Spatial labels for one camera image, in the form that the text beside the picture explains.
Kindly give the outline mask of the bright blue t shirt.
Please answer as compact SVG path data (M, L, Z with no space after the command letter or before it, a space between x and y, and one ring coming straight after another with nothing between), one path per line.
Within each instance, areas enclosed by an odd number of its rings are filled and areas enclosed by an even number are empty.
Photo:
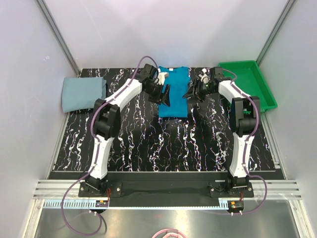
M169 77L165 85L170 85L169 99L170 106L158 105L158 116L160 118L186 118L188 114L187 99L183 98L188 90L190 82L189 68L165 68L159 67L161 72L168 72Z

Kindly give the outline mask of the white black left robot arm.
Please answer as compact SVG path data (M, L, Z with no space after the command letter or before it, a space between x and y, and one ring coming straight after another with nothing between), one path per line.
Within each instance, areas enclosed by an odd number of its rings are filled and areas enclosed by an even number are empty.
M123 86L106 99L95 101L91 133L94 138L93 159L85 176L85 184L95 196L107 190L107 164L114 139L121 129L121 111L137 95L148 94L150 102L170 106L170 85L165 85L168 72L146 64L135 70Z

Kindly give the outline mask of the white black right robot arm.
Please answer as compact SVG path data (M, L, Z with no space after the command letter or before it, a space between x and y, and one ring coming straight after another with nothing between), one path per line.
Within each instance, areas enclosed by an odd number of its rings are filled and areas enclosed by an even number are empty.
M224 75L225 71L229 72L220 66L203 68L183 98L202 102L206 95L218 93L231 104L229 127L234 138L233 157L220 192L234 197L248 189L250 152L255 133L260 126L261 103L258 96L250 96L236 85L235 73L232 74L234 77L230 78Z

